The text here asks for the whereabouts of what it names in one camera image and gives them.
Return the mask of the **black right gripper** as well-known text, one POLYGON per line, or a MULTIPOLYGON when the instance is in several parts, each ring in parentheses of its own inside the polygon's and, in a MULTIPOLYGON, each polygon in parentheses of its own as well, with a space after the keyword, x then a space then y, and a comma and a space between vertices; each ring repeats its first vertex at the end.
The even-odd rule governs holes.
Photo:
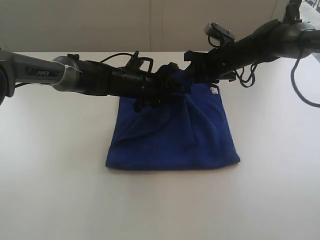
POLYGON ((251 34, 207 53, 188 50, 184 53, 183 60, 190 64, 184 74, 194 84, 215 81, 221 75, 257 62, 263 52, 262 44, 261 35, 251 34))

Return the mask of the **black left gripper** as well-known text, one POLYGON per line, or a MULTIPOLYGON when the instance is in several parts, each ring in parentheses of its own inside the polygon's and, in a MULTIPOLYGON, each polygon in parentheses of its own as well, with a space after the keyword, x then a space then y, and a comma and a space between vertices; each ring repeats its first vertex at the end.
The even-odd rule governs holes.
POLYGON ((144 108, 157 108, 160 98, 170 93, 184 93, 183 71, 170 62, 159 68, 159 73, 146 71, 128 71, 121 68, 111 69, 109 76, 109 94, 111 96, 137 99, 133 110, 140 113, 144 108))

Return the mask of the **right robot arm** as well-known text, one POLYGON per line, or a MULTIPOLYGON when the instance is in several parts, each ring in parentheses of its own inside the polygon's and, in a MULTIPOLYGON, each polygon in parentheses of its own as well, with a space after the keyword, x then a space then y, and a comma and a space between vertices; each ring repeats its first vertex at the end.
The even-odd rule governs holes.
POLYGON ((220 46, 209 52, 189 50, 184 54, 184 60, 190 63, 184 72, 195 84, 233 82, 237 70, 247 66, 255 69, 279 58, 302 59, 320 51, 319 30, 300 19, 288 24, 271 20, 238 41, 216 24, 208 25, 206 31, 220 41, 220 46))

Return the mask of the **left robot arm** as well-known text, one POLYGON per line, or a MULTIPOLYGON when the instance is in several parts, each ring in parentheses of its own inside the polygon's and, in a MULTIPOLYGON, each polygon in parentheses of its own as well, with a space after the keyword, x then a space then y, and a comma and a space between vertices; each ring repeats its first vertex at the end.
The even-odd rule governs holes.
POLYGON ((140 112, 146 106, 157 107, 185 93, 185 88, 173 78, 179 69, 176 64, 170 63, 152 73, 153 59, 138 55, 136 51, 125 66, 113 67, 80 60, 77 54, 47 61, 1 50, 0 99, 12 97, 20 86, 40 84, 59 92, 135 99, 133 108, 140 112), (140 69, 143 62, 150 62, 148 71, 140 69))

